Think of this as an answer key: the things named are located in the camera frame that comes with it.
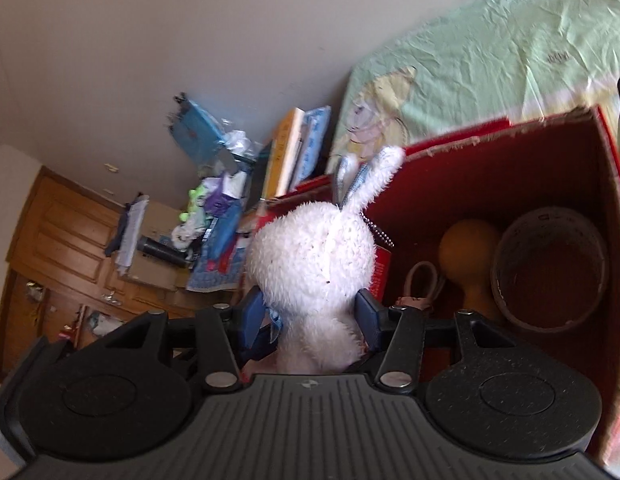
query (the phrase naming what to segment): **red box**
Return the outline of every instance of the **red box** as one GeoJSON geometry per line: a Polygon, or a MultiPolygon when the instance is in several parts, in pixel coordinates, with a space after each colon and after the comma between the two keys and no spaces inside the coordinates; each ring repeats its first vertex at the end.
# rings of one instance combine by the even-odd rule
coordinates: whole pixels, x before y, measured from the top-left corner
{"type": "MultiPolygon", "coordinates": [[[[384,303],[401,296],[403,280],[418,261],[438,264],[443,233],[456,221],[482,218],[501,230],[523,213],[543,206],[573,208],[587,216],[606,240],[610,281],[596,313],[570,332],[519,333],[546,353],[588,376],[603,401],[590,444],[604,464],[620,455],[620,162],[597,109],[574,110],[543,121],[480,128],[428,139],[406,149],[407,158],[366,215],[394,241],[384,303]]],[[[299,192],[271,202],[267,216],[284,214],[308,200],[330,200],[322,177],[299,192]]],[[[456,286],[444,287],[435,317],[461,308],[456,286]]],[[[427,352],[424,375],[447,366],[448,356],[427,352]]]]}

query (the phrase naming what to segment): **wooden gourd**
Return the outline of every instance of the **wooden gourd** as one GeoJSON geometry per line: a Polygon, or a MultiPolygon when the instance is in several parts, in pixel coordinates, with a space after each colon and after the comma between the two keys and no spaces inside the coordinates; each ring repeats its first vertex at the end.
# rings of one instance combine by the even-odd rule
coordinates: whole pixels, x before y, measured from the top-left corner
{"type": "Polygon", "coordinates": [[[488,222],[461,220],[448,229],[439,244],[439,265],[446,278],[463,289],[463,308],[502,322],[492,299],[490,269],[500,233],[488,222]]]}

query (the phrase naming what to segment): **yellow book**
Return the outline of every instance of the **yellow book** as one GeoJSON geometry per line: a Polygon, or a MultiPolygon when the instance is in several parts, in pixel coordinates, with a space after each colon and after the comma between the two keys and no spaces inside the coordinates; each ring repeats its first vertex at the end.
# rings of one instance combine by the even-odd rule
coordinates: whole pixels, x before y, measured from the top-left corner
{"type": "Polygon", "coordinates": [[[287,187],[295,168],[301,137],[304,111],[290,110],[277,126],[272,138],[272,151],[267,161],[263,198],[269,200],[287,193],[287,187]]]}

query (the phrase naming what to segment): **pink strap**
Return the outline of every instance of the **pink strap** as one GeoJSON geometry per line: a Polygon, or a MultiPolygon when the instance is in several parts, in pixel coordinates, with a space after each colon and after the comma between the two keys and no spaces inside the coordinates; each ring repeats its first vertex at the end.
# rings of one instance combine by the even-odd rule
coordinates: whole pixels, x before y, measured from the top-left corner
{"type": "Polygon", "coordinates": [[[439,292],[443,288],[445,279],[439,279],[437,273],[437,267],[431,262],[419,262],[410,269],[408,275],[405,277],[405,283],[403,284],[403,296],[396,300],[395,305],[411,306],[422,310],[425,314],[429,314],[432,311],[432,302],[437,299],[439,292]],[[412,279],[417,269],[424,267],[430,273],[430,280],[427,286],[425,297],[415,298],[411,296],[412,279]]]}

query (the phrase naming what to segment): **bed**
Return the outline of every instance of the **bed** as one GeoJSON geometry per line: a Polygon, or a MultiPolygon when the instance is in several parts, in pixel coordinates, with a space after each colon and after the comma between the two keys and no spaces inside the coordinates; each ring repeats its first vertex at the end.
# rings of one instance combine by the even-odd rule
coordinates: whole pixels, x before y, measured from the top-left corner
{"type": "Polygon", "coordinates": [[[620,0],[475,0],[387,44],[353,69],[338,156],[507,116],[512,123],[599,104],[616,130],[620,0]]]}

